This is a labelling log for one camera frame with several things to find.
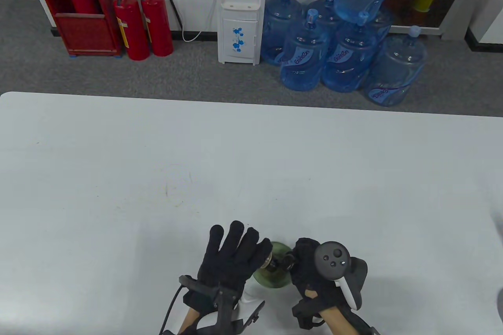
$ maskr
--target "blue flower pattern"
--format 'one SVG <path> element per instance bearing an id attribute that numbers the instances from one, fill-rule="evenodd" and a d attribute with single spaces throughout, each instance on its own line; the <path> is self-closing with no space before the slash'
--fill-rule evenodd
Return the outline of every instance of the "blue flower pattern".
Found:
<path id="1" fill-rule="evenodd" d="M 232 28 L 234 34 L 236 34 L 236 39 L 233 40 L 232 47 L 234 47 L 235 52 L 241 52 L 241 46 L 244 44 L 244 41 L 240 37 L 244 37 L 244 34 L 241 32 L 242 28 Z"/>

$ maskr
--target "black glove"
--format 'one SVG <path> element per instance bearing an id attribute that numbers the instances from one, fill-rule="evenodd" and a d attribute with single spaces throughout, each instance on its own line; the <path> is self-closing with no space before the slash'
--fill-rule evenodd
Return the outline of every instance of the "black glove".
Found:
<path id="1" fill-rule="evenodd" d="M 199 283 L 208 287 L 216 287 L 220 284 L 235 290 L 238 293 L 236 300 L 241 297 L 246 280 L 264 264 L 273 249 L 268 238 L 264 238 L 257 244 L 259 232 L 252 227 L 248 228 L 241 239 L 243 232 L 242 222 L 233 221 L 220 248 L 223 228 L 220 225 L 212 226 L 206 254 L 197 273 Z M 184 303 L 199 312 L 201 317 L 216 311 L 210 297 L 198 292 L 187 292 L 184 295 Z"/>
<path id="2" fill-rule="evenodd" d="M 316 270 L 314 251 L 319 245 L 318 241 L 310 238 L 297 240 L 292 251 L 293 256 L 297 259 L 297 263 L 290 271 L 292 283 L 304 300 L 309 301 L 309 298 L 305 295 L 306 289 L 316 291 L 323 306 L 325 306 L 324 309 L 333 308 L 334 306 L 347 306 L 341 288 L 336 287 L 334 281 L 322 277 Z"/>

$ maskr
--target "water dispenser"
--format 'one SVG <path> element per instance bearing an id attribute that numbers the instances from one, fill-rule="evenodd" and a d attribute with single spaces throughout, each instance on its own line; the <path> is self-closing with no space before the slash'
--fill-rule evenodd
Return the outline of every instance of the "water dispenser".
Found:
<path id="1" fill-rule="evenodd" d="M 266 0 L 218 0 L 218 60 L 260 62 Z"/>

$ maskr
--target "table surface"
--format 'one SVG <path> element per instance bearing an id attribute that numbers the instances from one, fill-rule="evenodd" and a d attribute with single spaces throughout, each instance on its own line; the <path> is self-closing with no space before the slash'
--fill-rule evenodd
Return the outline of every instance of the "table surface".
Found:
<path id="1" fill-rule="evenodd" d="M 214 223 L 337 240 L 383 335 L 501 334 L 503 119 L 0 97 L 0 333 L 156 334 Z M 300 333 L 294 287 L 248 335 Z M 168 328 L 186 308 L 178 301 Z M 314 333 L 327 333 L 323 326 Z"/>

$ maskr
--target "floor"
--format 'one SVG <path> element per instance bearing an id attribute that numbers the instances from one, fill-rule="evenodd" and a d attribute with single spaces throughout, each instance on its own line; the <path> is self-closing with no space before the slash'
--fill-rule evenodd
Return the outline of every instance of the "floor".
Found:
<path id="1" fill-rule="evenodd" d="M 406 100 L 392 111 L 503 116 L 503 54 L 473 53 L 464 41 L 424 40 L 429 60 Z M 267 64 L 220 64 L 215 42 L 175 42 L 169 57 L 70 59 L 37 0 L 0 0 L 0 93 L 239 102 L 380 110 L 359 93 L 319 85 L 308 93 L 282 86 Z"/>

